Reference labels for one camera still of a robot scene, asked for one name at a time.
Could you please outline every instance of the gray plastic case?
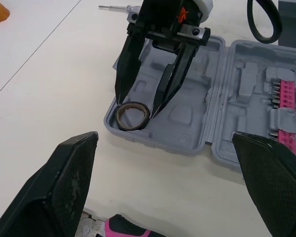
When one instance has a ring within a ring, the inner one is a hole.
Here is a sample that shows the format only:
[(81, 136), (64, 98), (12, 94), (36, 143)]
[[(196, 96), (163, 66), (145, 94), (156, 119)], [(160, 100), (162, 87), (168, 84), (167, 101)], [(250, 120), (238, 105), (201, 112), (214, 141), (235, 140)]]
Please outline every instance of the gray plastic case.
[[(140, 72), (124, 102), (141, 102), (151, 109), (163, 71), (175, 57), (153, 48), (147, 40), (140, 55)], [(205, 143), (212, 144), (221, 165), (240, 171), (232, 133), (272, 138), (268, 135), (271, 81), (292, 76), (296, 83), (294, 48), (244, 40), (225, 47), (222, 38), (211, 36), (207, 46), (199, 48), (182, 88), (144, 130), (118, 129), (115, 99), (104, 124), (116, 136), (176, 154), (195, 155)], [(140, 122), (140, 117), (140, 111), (128, 110), (122, 119), (131, 126)]]

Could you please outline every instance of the black pad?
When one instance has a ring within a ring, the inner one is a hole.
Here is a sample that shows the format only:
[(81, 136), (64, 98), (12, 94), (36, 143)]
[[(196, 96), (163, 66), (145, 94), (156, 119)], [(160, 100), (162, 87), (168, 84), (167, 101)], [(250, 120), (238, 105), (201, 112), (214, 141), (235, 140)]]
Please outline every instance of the black pad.
[(276, 141), (236, 132), (248, 192), (273, 237), (296, 237), (296, 156)]
[(98, 134), (89, 132), (61, 143), (1, 217), (0, 237), (74, 237), (97, 141)]

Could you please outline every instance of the black cord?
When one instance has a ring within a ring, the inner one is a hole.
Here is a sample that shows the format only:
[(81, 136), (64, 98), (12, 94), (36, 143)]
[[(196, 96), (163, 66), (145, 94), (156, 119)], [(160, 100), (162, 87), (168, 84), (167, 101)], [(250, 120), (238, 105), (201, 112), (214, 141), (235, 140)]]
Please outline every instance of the black cord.
[(266, 38), (263, 35), (261, 35), (260, 32), (258, 31), (253, 18), (253, 0), (248, 0), (248, 5), (247, 5), (247, 16), (248, 16), (250, 30), (253, 36), (261, 43), (274, 43), (281, 36), (282, 30), (283, 30), (280, 14), (272, 0), (256, 0), (256, 1), (263, 8), (267, 16), (270, 18), (271, 23), (273, 25), (273, 35), (269, 38)]

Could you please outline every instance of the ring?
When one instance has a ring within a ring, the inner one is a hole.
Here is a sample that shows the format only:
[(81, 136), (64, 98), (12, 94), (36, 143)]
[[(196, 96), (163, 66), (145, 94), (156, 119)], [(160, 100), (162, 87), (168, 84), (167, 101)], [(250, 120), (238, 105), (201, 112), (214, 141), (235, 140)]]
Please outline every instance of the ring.
[[(133, 127), (129, 127), (129, 126), (126, 126), (125, 124), (123, 124), (121, 118), (122, 118), (122, 115), (128, 109), (137, 109), (137, 110), (144, 112), (143, 121), (140, 124), (133, 126)], [(117, 107), (115, 120), (116, 120), (117, 126), (120, 130), (135, 131), (135, 130), (144, 129), (149, 123), (149, 120), (150, 120), (149, 117), (150, 117), (150, 111), (146, 105), (139, 103), (139, 102), (126, 102), (126, 103), (122, 104), (121, 106)]]

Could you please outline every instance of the screwdriver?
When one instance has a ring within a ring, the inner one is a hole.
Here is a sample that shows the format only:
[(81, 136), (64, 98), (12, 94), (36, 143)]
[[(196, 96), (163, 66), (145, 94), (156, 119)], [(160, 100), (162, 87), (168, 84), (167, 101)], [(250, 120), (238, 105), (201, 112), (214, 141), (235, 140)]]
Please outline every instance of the screwdriver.
[(139, 13), (141, 6), (99, 6), (99, 8), (113, 11), (123, 11), (125, 13), (129, 13), (130, 11)]

